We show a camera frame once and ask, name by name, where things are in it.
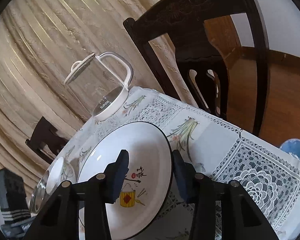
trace white kettle handle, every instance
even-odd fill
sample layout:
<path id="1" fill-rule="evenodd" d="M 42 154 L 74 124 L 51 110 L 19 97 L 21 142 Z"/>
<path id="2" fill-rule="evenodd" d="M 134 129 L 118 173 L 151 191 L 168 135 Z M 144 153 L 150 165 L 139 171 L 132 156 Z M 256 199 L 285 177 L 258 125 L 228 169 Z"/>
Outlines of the white kettle handle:
<path id="1" fill-rule="evenodd" d="M 75 63 L 72 64 L 71 66 L 71 72 L 75 69 L 75 67 L 77 67 L 78 64 L 80 64 L 82 62 L 82 60 L 78 60 Z"/>
<path id="2" fill-rule="evenodd" d="M 128 90 L 128 87 L 129 87 L 129 85 L 131 83 L 131 80 L 133 78 L 133 68 L 132 68 L 131 64 L 125 58 L 121 57 L 119 54 L 116 54 L 116 53 L 110 52 L 110 51 L 104 52 L 104 53 L 100 54 L 99 56 L 95 56 L 95 57 Z M 106 66 L 102 62 L 102 59 L 105 58 L 105 57 L 112 57 L 112 58 L 118 60 L 126 68 L 126 70 L 127 70 L 127 76 L 126 76 L 126 78 L 125 78 L 124 81 L 122 81 L 121 78 L 118 77 L 118 75 L 116 73 L 114 73 L 111 69 L 109 69 L 108 66 Z"/>

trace beige curtain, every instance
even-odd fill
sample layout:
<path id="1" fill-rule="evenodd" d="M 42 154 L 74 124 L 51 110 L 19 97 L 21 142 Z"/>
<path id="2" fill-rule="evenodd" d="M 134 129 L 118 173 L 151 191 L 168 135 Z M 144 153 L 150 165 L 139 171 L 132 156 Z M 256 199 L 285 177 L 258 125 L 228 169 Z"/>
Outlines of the beige curtain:
<path id="1" fill-rule="evenodd" d="M 90 118 L 82 102 L 84 85 L 63 81 L 73 62 L 92 52 L 114 51 L 134 68 L 132 85 L 162 91 L 122 22 L 139 18 L 159 0 L 12 0 L 0 16 L 0 168 L 22 176 L 31 193 L 48 164 L 30 150 L 30 138 L 44 116 L 70 139 Z M 166 37 L 152 44 L 181 99 L 193 103 Z M 121 76 L 123 68 L 109 61 Z M 100 91 L 109 77 L 91 73 Z"/>

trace dark wooden chair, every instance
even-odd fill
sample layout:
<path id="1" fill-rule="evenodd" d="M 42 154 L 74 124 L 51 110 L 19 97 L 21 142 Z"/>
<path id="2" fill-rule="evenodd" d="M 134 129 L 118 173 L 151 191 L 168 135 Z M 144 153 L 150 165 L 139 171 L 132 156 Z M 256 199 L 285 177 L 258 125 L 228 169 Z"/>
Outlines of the dark wooden chair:
<path id="1" fill-rule="evenodd" d="M 51 164 L 53 159 L 40 150 L 45 144 L 48 145 L 50 151 L 57 156 L 62 148 L 67 144 L 67 140 L 55 135 L 57 129 L 49 123 L 44 117 L 41 117 L 32 133 L 31 139 L 26 140 L 29 146 L 38 156 L 47 163 Z"/>
<path id="2" fill-rule="evenodd" d="M 256 50 L 257 104 L 253 134 L 260 132 L 266 107 L 268 74 L 268 40 L 262 15 L 256 0 L 160 0 L 138 20 L 128 18 L 123 22 L 128 34 L 149 65 L 163 91 L 180 99 L 149 41 L 167 33 L 176 52 L 176 63 L 198 106 L 226 120 L 228 100 L 228 71 L 222 56 L 208 41 L 204 20 L 215 17 L 246 13 Z M 189 72 L 195 70 L 195 84 Z M 216 109 L 216 87 L 220 95 L 220 114 Z M 206 108 L 202 97 L 208 105 Z"/>

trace chopsticks illustration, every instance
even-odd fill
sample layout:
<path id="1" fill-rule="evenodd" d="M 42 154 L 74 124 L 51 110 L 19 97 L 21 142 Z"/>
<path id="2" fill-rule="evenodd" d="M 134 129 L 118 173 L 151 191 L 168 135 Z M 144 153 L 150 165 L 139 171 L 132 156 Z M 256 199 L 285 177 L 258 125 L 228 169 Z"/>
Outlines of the chopsticks illustration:
<path id="1" fill-rule="evenodd" d="M 146 192 L 146 190 L 145 190 L 145 188 L 143 188 L 141 191 L 140 191 L 140 193 L 139 193 L 139 195 L 137 196 L 137 197 L 140 197 L 143 193 L 145 193 Z"/>

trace lace tablecloth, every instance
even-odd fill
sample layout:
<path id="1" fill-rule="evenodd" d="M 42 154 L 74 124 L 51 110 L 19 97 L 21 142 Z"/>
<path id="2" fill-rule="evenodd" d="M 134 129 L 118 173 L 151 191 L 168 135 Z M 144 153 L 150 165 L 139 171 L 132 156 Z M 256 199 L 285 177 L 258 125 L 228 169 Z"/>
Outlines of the lace tablecloth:
<path id="1" fill-rule="evenodd" d="M 65 176 L 77 178 L 84 160 L 101 139 L 135 121 L 158 126 L 172 150 L 180 150 L 197 171 L 220 182 L 240 181 L 280 239 L 294 239 L 299 234 L 300 161 L 235 125 L 155 90 L 133 87 L 112 117 L 103 122 L 90 118 L 57 157 L 65 157 L 75 169 L 74 175 Z M 134 239 L 188 239 L 193 211 L 194 205 L 183 202 L 173 180 L 161 212 Z M 221 239 L 220 203 L 216 225 L 216 239 Z"/>

